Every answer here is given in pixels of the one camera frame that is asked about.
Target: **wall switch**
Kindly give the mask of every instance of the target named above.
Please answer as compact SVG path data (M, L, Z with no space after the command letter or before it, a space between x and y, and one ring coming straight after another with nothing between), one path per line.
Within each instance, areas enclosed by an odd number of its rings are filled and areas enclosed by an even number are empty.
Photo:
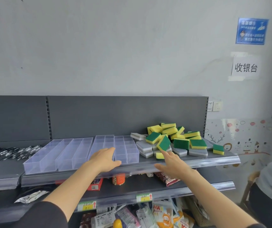
M212 111L212 107L213 107L213 102L212 102L212 101L209 101L209 102L208 102L207 110L208 110L208 111Z
M212 111L221 111L223 109L222 101L214 101Z

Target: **blue sign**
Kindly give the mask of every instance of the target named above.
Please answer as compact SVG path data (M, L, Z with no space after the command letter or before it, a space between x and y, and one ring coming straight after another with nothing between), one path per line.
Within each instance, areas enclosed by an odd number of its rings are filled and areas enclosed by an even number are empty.
M268 19L240 18L236 44L264 45Z

